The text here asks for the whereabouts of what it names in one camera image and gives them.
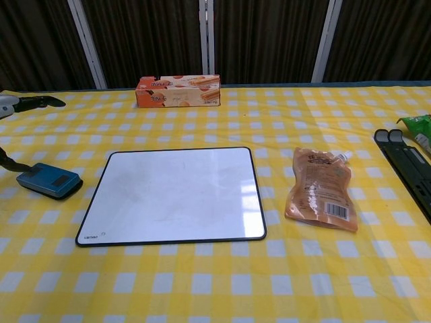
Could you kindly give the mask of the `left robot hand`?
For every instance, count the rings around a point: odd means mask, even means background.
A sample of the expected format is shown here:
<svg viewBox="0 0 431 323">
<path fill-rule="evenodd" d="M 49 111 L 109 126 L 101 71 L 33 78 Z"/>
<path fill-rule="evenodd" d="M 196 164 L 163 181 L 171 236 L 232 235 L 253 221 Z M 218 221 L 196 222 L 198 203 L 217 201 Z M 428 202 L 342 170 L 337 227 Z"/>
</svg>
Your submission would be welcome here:
<svg viewBox="0 0 431 323">
<path fill-rule="evenodd" d="M 21 113 L 47 106 L 64 107 L 66 103 L 52 96 L 30 96 L 17 97 L 13 95 L 1 95 L 1 119 L 7 118 L 15 113 Z M 10 158 L 5 150 L 1 148 L 1 167 L 10 172 L 28 172 L 31 167 L 26 164 L 17 163 Z"/>
</svg>

